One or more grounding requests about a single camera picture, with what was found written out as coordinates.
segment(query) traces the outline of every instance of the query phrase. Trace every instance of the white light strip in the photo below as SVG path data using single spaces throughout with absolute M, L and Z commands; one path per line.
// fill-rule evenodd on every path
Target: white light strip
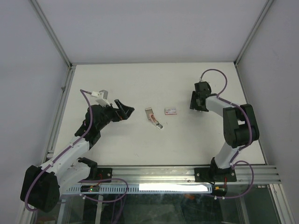
M 159 191 L 181 191 L 181 192 L 208 192 L 205 185 L 178 185 L 178 184 L 159 184 L 142 183 L 139 184 L 139 190 L 159 190 Z

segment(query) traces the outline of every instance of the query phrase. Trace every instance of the white table surface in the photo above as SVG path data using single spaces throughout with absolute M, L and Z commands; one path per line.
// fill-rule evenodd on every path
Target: white table surface
M 98 143 L 83 156 L 99 165 L 209 164 L 224 143 L 222 117 L 189 109 L 194 83 L 209 68 L 220 69 L 228 77 L 223 98 L 246 103 L 233 63 L 77 65 L 55 154 L 65 148 L 85 118 L 87 103 L 79 89 L 105 89 L 114 107 L 114 100 L 119 99 L 135 111 L 128 120 L 107 125 Z M 206 73 L 203 80 L 210 83 L 212 92 L 224 86 L 224 78 L 214 71 Z M 88 98 L 96 104 L 93 97 Z M 159 130 L 147 119 L 144 109 L 148 107 L 164 129 Z M 167 107 L 176 107 L 178 114 L 165 115 Z M 264 164 L 257 141 L 237 159 Z

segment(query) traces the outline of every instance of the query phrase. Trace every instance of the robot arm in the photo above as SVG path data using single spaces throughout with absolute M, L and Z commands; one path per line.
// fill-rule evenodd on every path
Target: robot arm
M 223 117 L 223 135 L 225 143 L 220 152 L 211 160 L 210 169 L 205 179 L 210 181 L 223 180 L 223 176 L 232 172 L 231 162 L 240 148 L 249 142 L 249 129 L 242 112 L 227 102 L 221 101 L 216 94 L 212 94 L 208 82 L 195 83 L 192 92 L 190 109 L 198 111 L 213 111 Z M 240 105 L 245 111 L 252 131 L 252 141 L 259 139 L 259 130 L 251 105 Z
M 87 159 L 80 158 L 81 155 L 90 150 L 101 137 L 100 131 L 111 121 L 118 122 L 127 120 L 132 112 L 133 107 L 123 105 L 118 99 L 115 100 L 118 108 L 113 108 L 112 104 L 107 101 L 107 91 L 93 92 L 96 96 L 98 105 L 92 105 L 93 114 L 92 125 L 89 132 L 77 141 L 87 131 L 91 117 L 88 108 L 81 127 L 76 131 L 75 137 L 66 146 L 71 148 L 63 155 L 56 155 L 39 167 L 30 166 L 25 174 L 23 187 L 21 191 L 21 200 L 25 201 L 29 187 L 36 177 L 50 165 L 38 179 L 32 188 L 28 203 L 44 211 L 51 211 L 57 204 L 60 196 L 72 185 L 77 182 L 88 179 L 95 180 L 97 175 L 97 163 Z

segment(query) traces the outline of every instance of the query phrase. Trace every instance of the purple cable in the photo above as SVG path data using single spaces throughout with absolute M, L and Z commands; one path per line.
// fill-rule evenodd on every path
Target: purple cable
M 99 180 L 99 181 L 86 181 L 86 180 L 81 180 L 79 183 L 92 183 L 92 182 L 99 182 L 99 183 L 101 183 L 101 182 L 105 182 L 105 181 L 122 181 L 122 182 L 124 182 L 124 183 L 126 184 L 126 186 L 127 186 L 127 187 L 126 187 L 126 191 L 125 191 L 125 193 L 123 193 L 123 195 L 120 196 L 119 198 L 116 198 L 116 199 L 111 200 L 111 201 L 97 200 L 97 199 L 88 197 L 88 196 L 86 196 L 86 195 L 84 195 L 84 194 L 80 194 L 80 195 L 83 195 L 83 197 L 86 197 L 87 199 L 90 199 L 90 200 L 92 200 L 92 201 L 94 201 L 94 202 L 110 203 L 110 202 L 117 202 L 117 201 L 121 200 L 121 199 L 126 195 L 126 193 L 128 192 L 128 190 L 129 190 L 128 182 L 126 182 L 124 179 L 121 179 L 121 178 L 109 178 L 109 179 Z
M 90 128 L 92 127 L 92 124 L 93 124 L 93 112 L 92 112 L 92 107 L 89 103 L 89 100 L 87 98 L 87 96 L 85 95 L 85 93 L 87 94 L 91 94 L 90 92 L 87 92 L 85 90 L 80 90 L 80 92 L 82 93 L 83 97 L 85 98 L 85 100 L 87 101 L 87 104 L 88 104 L 88 108 L 89 108 L 89 112 L 90 112 L 90 123 L 89 123 L 89 126 L 88 126 L 88 129 L 86 130 L 86 132 L 84 132 L 84 134 L 78 138 L 76 141 L 73 142 L 73 145 L 76 145 L 82 138 L 84 138 L 85 135 L 87 135 L 87 133 L 89 132 Z M 62 151 L 54 160 L 53 160 L 53 163 L 55 163 L 64 153 L 66 153 L 69 149 L 71 149 L 72 147 L 71 146 L 68 146 L 64 151 Z M 28 191 L 27 191 L 27 194 L 25 196 L 25 207 L 27 210 L 29 211 L 36 211 L 37 209 L 32 209 L 28 206 L 28 198 L 29 198 L 29 195 L 34 187 L 34 185 L 36 184 L 36 182 L 38 181 L 38 179 L 51 167 L 51 165 L 48 165 L 45 169 L 43 169 L 38 175 L 37 177 L 35 178 L 35 180 L 32 182 L 32 184 L 30 185 Z
M 222 94 L 222 93 L 225 91 L 226 86 L 228 85 L 228 78 L 226 77 L 226 75 L 225 75 L 222 71 L 220 71 L 220 70 L 218 70 L 218 69 L 208 69 L 208 70 L 205 70 L 205 71 L 201 74 L 201 77 L 200 77 L 200 79 L 199 79 L 200 82 L 201 82 L 201 80 L 202 80 L 204 74 L 205 74 L 206 72 L 208 72 L 208 71 L 217 71 L 217 72 L 220 72 L 220 73 L 224 76 L 224 78 L 225 78 L 225 85 L 224 85 L 223 89 L 217 94 L 217 95 L 219 96 L 220 94 Z
M 252 143 L 252 129 L 251 129 L 251 124 L 250 124 L 250 122 L 249 122 L 249 118 L 248 118 L 247 114 L 245 113 L 245 111 L 244 111 L 239 105 L 234 104 L 234 103 L 232 103 L 232 102 L 230 102 L 230 101 L 228 101 L 228 100 L 223 99 L 223 98 L 220 97 L 220 94 L 222 94 L 222 93 L 224 92 L 224 90 L 226 89 L 226 87 L 227 87 L 227 85 L 228 85 L 228 78 L 226 77 L 226 75 L 225 75 L 222 71 L 220 71 L 220 70 L 218 70 L 218 69 L 207 69 L 207 70 L 205 70 L 205 71 L 201 74 L 199 81 L 201 82 L 201 80 L 202 80 L 204 74 L 205 74 L 206 72 L 208 72 L 208 71 L 217 71 L 217 72 L 221 73 L 221 74 L 224 76 L 224 78 L 225 78 L 225 85 L 224 85 L 224 88 L 223 88 L 219 93 L 217 93 L 217 98 L 218 98 L 219 100 L 221 100 L 221 101 L 227 103 L 227 104 L 230 104 L 230 105 L 232 105 L 232 106 L 234 106 L 234 107 L 237 107 L 237 108 L 242 112 L 243 116 L 245 117 L 245 120 L 246 120 L 246 123 L 247 123 L 247 126 L 248 126 L 248 130 L 249 130 L 249 141 L 248 141 L 248 143 L 247 143 L 245 146 L 241 147 L 241 148 L 234 154 L 234 156 L 233 156 L 232 159 L 230 160 L 230 163 L 233 163 L 233 161 L 235 160 L 235 158 L 238 156 L 239 152 L 240 152 L 241 150 L 247 148 L 248 146 L 250 146 L 251 143 Z
M 112 220 L 113 220 L 113 218 L 114 218 L 115 204 L 116 204 L 116 202 L 114 202 L 114 203 L 113 203 L 113 209 L 112 209 L 111 223 L 112 223 Z
M 123 208 L 125 207 L 125 202 L 126 202 L 126 198 L 124 198 L 123 201 L 121 200 L 121 208 L 120 208 L 120 211 L 118 212 L 118 214 L 117 214 L 117 216 L 116 216 L 116 218 L 115 218 L 115 220 L 113 221 L 112 224 L 117 224 L 119 218 L 121 217 L 122 210 L 123 210 Z

